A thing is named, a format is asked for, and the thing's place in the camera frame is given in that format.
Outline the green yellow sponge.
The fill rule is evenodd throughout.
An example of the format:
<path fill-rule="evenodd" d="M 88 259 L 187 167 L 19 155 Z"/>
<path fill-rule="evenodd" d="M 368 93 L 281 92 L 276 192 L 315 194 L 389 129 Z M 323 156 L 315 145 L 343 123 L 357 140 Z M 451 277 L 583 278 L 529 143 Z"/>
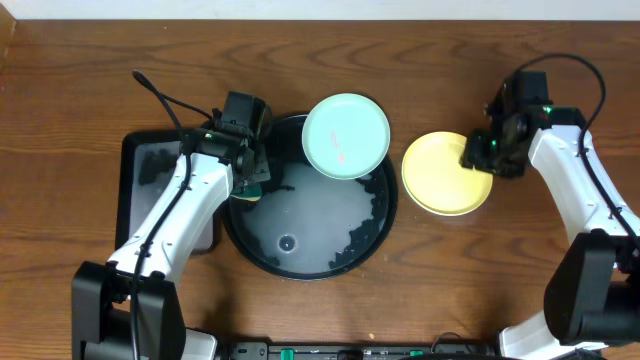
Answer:
<path fill-rule="evenodd" d="M 249 184 L 234 188 L 230 196 L 244 201 L 257 202 L 262 197 L 262 188 L 259 183 Z"/>

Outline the mint plate top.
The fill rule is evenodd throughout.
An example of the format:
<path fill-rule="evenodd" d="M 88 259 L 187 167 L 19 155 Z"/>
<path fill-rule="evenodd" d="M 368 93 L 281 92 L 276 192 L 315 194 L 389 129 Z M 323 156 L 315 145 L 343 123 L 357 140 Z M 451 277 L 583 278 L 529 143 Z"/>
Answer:
<path fill-rule="evenodd" d="M 359 94 L 332 95 L 307 115 L 301 142 L 309 163 L 338 180 L 362 177 L 385 158 L 391 129 L 386 114 Z"/>

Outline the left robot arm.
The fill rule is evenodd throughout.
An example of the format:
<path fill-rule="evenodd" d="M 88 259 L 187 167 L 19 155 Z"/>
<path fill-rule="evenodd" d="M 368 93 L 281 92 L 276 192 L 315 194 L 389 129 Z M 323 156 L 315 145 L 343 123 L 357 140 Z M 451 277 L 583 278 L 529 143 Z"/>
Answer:
<path fill-rule="evenodd" d="M 129 240 L 72 279 L 75 359 L 212 359 L 218 342 L 184 323 L 177 285 L 205 225 L 234 192 L 269 179 L 261 125 L 187 133 L 172 178 Z"/>

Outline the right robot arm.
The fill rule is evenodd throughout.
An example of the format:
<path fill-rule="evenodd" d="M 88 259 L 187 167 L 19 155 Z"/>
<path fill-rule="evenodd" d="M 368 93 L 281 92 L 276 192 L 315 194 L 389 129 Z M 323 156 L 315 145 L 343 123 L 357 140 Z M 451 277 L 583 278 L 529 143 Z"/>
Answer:
<path fill-rule="evenodd" d="M 613 185 L 580 111 L 550 104 L 488 105 L 489 129 L 467 140 L 461 164 L 501 177 L 542 176 L 569 248 L 543 309 L 502 330 L 501 355 L 557 359 L 639 339 L 639 218 Z"/>

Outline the yellow plate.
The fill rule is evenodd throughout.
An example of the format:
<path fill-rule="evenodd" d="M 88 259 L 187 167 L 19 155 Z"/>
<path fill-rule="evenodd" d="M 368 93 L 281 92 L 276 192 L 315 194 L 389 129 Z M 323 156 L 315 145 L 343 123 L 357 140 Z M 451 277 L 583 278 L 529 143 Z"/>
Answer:
<path fill-rule="evenodd" d="M 437 215 L 460 216 L 485 202 L 493 176 L 460 164 L 466 143 L 463 135 L 438 131 L 419 137 L 408 147 L 401 177 L 416 204 Z"/>

